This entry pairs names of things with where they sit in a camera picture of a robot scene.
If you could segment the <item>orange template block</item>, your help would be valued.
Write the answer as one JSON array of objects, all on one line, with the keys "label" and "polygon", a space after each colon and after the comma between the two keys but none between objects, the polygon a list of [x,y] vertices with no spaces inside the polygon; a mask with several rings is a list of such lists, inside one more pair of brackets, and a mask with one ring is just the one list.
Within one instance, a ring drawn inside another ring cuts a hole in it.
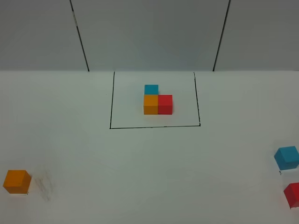
[{"label": "orange template block", "polygon": [[158,95],[144,95],[143,112],[145,115],[158,114]]}]

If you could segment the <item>red template block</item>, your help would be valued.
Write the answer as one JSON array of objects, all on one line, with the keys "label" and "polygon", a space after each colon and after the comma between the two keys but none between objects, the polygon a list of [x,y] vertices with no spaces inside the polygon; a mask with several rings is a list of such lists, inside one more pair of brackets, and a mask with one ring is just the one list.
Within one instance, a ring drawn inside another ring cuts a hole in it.
[{"label": "red template block", "polygon": [[158,114],[171,115],[173,113],[172,95],[158,95]]}]

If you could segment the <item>blue template block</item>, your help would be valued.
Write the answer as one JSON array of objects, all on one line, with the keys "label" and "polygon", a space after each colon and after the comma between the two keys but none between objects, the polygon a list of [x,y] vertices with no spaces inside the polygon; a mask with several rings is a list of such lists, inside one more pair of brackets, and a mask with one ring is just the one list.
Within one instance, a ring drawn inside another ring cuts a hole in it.
[{"label": "blue template block", "polygon": [[146,84],[144,86],[144,94],[145,95],[158,95],[159,89],[157,84]]}]

